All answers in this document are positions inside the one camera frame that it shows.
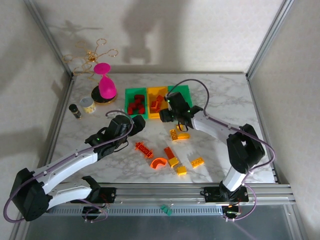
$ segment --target black base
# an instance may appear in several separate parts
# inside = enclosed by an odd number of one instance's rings
[[[99,86],[96,86],[91,92],[91,97],[97,104],[109,104],[109,103],[112,103],[116,99],[117,95],[115,95],[113,98],[109,98],[109,99],[103,98],[100,95]]]

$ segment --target orange block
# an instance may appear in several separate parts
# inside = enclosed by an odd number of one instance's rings
[[[167,155],[168,159],[173,159],[175,157],[174,153],[172,152],[169,146],[164,149],[164,152]]]
[[[152,161],[150,167],[153,169],[157,169],[158,166],[162,165],[165,166],[167,164],[167,159],[158,157],[155,160]]]
[[[145,145],[144,145],[144,142],[136,142],[135,143],[135,149],[139,150],[140,152],[142,152],[144,154],[144,157],[145,158],[152,158],[154,156],[152,150],[149,150]]]

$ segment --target yellow lego brick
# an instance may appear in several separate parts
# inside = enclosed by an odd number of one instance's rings
[[[170,135],[171,135],[172,141],[178,140],[177,131],[175,129],[170,130]]]
[[[178,132],[180,132],[180,129],[181,131],[184,131],[185,130],[185,126],[180,124],[180,128],[179,128],[179,124],[176,125],[176,129],[178,130]]]
[[[175,165],[177,165],[179,163],[179,160],[178,160],[178,158],[174,157],[174,158],[171,158],[168,162],[169,162],[170,167],[173,168]]]
[[[178,173],[179,176],[186,175],[187,174],[187,168],[185,166],[179,166],[176,169],[176,172]]]
[[[192,165],[193,168],[196,168],[199,165],[204,164],[204,163],[205,163],[204,159],[202,157],[198,157],[196,160],[193,160],[191,162],[191,165]]]
[[[189,133],[180,133],[178,135],[178,139],[189,139],[190,138],[190,134]]]

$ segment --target white marble tabletop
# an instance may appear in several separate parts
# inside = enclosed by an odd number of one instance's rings
[[[86,114],[79,102],[90,96],[97,85],[85,75],[78,76],[68,101],[77,104],[82,112],[82,119],[76,119],[67,109],[58,135],[52,161],[55,161],[81,145],[86,138],[95,134],[102,127],[107,127],[110,118],[106,112],[124,109],[125,89],[141,87],[158,87],[174,85],[184,79],[196,78],[204,82],[210,92],[207,112],[231,124],[243,126],[251,124],[259,138],[262,137],[257,115],[252,102],[244,74],[109,74],[113,79],[118,96],[114,103],[97,105],[94,113]],[[189,85],[192,102],[200,107],[206,101],[206,92],[197,82],[186,82]],[[92,176],[99,183],[219,183],[227,174],[230,163],[227,146],[204,132],[190,130],[190,139],[172,142],[170,129],[176,123],[162,123],[160,119],[147,119],[145,128],[135,136],[129,137],[125,149],[113,153],[100,161],[76,172],[66,181],[76,180],[83,176]],[[135,143],[143,141],[153,149],[154,157],[145,159],[141,152],[135,150]],[[167,158],[164,148],[171,147],[180,164],[187,168],[187,174],[178,176],[167,164],[160,169],[153,169],[150,163],[154,158]],[[203,157],[204,164],[192,168],[191,161]],[[249,183],[274,183],[270,166],[262,167],[247,178]]]

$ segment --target dark bottle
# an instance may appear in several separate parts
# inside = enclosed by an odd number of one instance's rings
[[[81,119],[81,112],[79,111],[77,105],[70,104],[69,110],[72,112],[76,119]]]

